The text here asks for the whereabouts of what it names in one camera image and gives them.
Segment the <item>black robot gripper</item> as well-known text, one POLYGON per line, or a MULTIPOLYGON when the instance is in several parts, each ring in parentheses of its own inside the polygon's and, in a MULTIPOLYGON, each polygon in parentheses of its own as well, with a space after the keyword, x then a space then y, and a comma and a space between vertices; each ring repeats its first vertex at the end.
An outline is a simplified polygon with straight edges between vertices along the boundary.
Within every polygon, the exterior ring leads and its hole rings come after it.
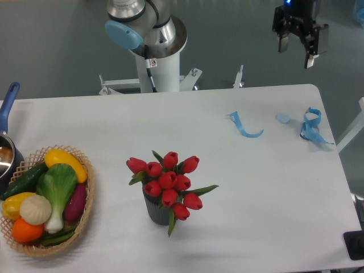
POLYGON ((329 25, 318 24, 320 1, 290 0, 275 8, 272 30, 278 37, 278 52, 288 49, 289 35, 297 36, 305 48, 304 68, 313 67, 315 58, 328 49, 329 25))

